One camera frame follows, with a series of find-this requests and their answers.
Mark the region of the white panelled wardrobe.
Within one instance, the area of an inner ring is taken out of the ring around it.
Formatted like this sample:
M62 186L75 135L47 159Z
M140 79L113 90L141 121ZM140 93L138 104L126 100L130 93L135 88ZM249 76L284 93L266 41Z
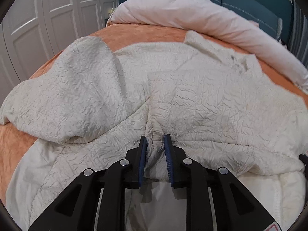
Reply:
M1 22L1 93L76 39L106 26L119 0L15 0Z

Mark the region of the pink folded duvet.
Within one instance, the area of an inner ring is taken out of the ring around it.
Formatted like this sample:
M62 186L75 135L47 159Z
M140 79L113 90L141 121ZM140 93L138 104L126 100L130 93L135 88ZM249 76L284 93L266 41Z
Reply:
M245 18L210 0L127 0L113 11L107 25L120 23L193 30L236 45L307 93L307 69L291 52Z

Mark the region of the grey curtain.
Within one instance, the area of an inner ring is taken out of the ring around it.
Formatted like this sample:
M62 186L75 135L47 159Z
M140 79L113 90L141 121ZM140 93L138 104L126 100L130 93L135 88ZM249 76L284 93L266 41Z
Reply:
M293 24L288 41L288 50L307 68L308 30L307 18L295 0L293 2Z

